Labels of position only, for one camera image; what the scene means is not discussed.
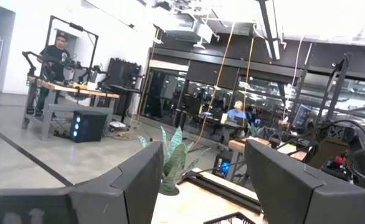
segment workbench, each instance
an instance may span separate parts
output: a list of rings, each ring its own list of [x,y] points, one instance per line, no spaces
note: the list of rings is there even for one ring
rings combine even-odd
[[[43,81],[35,77],[28,77],[29,82],[29,92],[27,95],[24,116],[22,119],[22,129],[27,129],[30,121],[41,126],[40,138],[41,140],[47,140],[49,137],[50,127],[52,123],[52,113],[53,112],[74,112],[74,111],[91,111],[96,113],[107,114],[107,119],[105,123],[105,132],[107,132],[109,124],[111,122],[111,117],[113,114],[113,108],[115,107],[116,100],[119,99],[117,94],[107,94],[101,91],[94,90],[80,90],[80,94],[95,95],[95,96],[105,96],[109,97],[110,103],[109,107],[96,107],[96,106],[82,106],[82,105],[58,105],[55,104],[55,96],[57,91],[65,91],[69,93],[78,93],[79,90],[72,87],[67,87],[63,85],[58,85],[55,83],[50,83]],[[37,89],[47,88],[49,90],[48,96],[45,98],[44,109],[42,116],[36,118],[34,116],[34,100],[36,98]]]
[[[201,170],[195,168],[192,171],[200,172]],[[202,172],[201,174],[207,179],[257,200],[257,195],[253,191],[208,172]],[[158,194],[152,224],[201,224],[235,212],[244,214],[255,223],[267,223],[263,219],[262,213],[245,209],[190,182],[181,183],[178,185],[178,189],[180,193],[177,196]]]
[[[253,138],[252,136],[249,136],[247,139],[253,139],[265,146],[268,146],[270,144],[270,142],[268,140],[261,139],[261,138]],[[228,142],[228,147],[229,147],[229,149],[233,150],[231,163],[238,162],[239,155],[243,154],[245,152],[245,144],[242,142],[236,141],[236,140],[231,140]],[[284,154],[288,154],[290,152],[295,152],[295,151],[296,151],[296,146],[294,146],[292,144],[287,144],[287,145],[281,147],[280,149],[278,149],[278,152],[281,152]],[[306,152],[300,151],[300,152],[292,154],[291,157],[302,160],[306,155],[307,155]],[[232,179],[234,178],[234,174],[236,172],[236,168],[237,168],[237,165],[232,165],[230,167],[230,169],[227,173],[227,180],[232,181]]]

